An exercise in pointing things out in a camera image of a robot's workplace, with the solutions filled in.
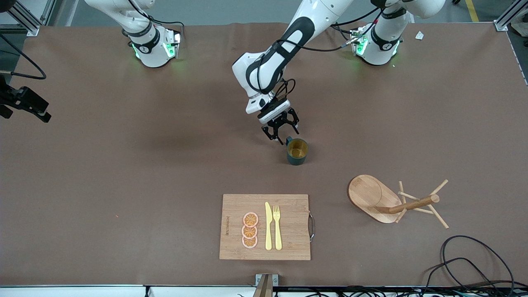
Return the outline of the wooden mug rack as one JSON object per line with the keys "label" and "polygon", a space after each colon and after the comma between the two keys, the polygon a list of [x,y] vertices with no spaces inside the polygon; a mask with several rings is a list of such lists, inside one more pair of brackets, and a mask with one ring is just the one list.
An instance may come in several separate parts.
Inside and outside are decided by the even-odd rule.
{"label": "wooden mug rack", "polygon": [[426,197],[416,198],[404,192],[401,181],[398,183],[399,191],[395,193],[374,176],[363,174],[349,182],[347,193],[353,205],[377,222],[398,223],[407,212],[416,210],[434,215],[448,229],[447,222],[433,206],[440,201],[438,192],[447,183],[448,180],[444,180]]}

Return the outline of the white table edge rail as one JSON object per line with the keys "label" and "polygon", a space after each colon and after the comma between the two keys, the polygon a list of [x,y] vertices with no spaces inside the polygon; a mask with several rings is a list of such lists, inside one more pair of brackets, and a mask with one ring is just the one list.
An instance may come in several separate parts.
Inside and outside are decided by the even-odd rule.
{"label": "white table edge rail", "polygon": [[0,297],[252,297],[252,286],[0,286]]}

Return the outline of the bamboo cutting board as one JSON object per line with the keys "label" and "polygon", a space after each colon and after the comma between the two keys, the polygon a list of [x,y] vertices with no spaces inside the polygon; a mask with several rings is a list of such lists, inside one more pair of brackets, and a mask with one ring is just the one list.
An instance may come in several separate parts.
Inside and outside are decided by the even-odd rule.
{"label": "bamboo cutting board", "polygon": [[[272,250],[266,250],[265,202],[280,208],[280,231],[283,248],[275,247],[275,222],[270,225]],[[258,244],[247,249],[241,243],[243,216],[255,212],[259,217]],[[307,194],[224,194],[219,258],[241,261],[309,261],[311,235],[309,233],[309,196]]]}

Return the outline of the brown table mat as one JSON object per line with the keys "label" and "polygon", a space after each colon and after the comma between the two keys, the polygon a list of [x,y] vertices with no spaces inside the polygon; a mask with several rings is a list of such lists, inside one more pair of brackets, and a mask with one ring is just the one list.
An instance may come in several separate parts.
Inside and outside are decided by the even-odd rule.
{"label": "brown table mat", "polygon": [[[119,28],[42,28],[24,52],[47,73],[13,79],[49,123],[0,120],[0,285],[422,285],[443,241],[477,238],[528,284],[528,87],[490,23],[415,23],[391,64],[302,50],[289,95],[305,164],[269,141],[232,63],[285,24],[188,26],[184,59],[140,64]],[[417,32],[423,40],[415,39]],[[375,221],[348,186],[371,175],[429,195],[432,214]],[[307,194],[310,261],[219,259],[223,194]]]}

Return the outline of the aluminium frame profile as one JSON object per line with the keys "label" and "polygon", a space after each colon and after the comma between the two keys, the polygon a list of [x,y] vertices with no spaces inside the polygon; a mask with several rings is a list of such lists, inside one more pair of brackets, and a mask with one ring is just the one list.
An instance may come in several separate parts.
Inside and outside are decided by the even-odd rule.
{"label": "aluminium frame profile", "polygon": [[0,31],[37,36],[58,0],[0,0]]}
{"label": "aluminium frame profile", "polygon": [[495,30],[497,32],[508,31],[507,25],[526,9],[528,9],[528,0],[513,0],[512,4],[497,19],[494,19]]}

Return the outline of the dark teal mug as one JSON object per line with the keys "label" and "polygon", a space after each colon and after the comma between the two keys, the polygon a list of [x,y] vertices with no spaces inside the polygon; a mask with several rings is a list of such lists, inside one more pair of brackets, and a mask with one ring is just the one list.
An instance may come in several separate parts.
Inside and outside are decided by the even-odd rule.
{"label": "dark teal mug", "polygon": [[302,165],[309,152],[309,145],[299,138],[287,137],[286,139],[287,160],[291,165]]}

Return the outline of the yellow plastic fork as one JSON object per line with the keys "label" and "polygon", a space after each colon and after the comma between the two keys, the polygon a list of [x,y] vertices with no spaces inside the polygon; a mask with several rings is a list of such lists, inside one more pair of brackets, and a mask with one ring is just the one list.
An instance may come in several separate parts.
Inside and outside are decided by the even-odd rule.
{"label": "yellow plastic fork", "polygon": [[282,243],[282,237],[281,237],[281,229],[280,229],[280,208],[278,205],[274,205],[272,209],[272,216],[275,222],[275,247],[276,250],[282,250],[283,243]]}

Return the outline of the yellow plastic knife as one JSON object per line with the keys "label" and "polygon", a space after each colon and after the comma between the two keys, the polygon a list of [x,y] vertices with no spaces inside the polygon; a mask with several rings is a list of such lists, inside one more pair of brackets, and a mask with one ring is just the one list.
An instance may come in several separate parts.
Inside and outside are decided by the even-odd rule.
{"label": "yellow plastic knife", "polygon": [[265,211],[266,211],[265,248],[266,250],[272,250],[271,223],[272,223],[273,217],[272,217],[272,210],[268,202],[265,202]]}

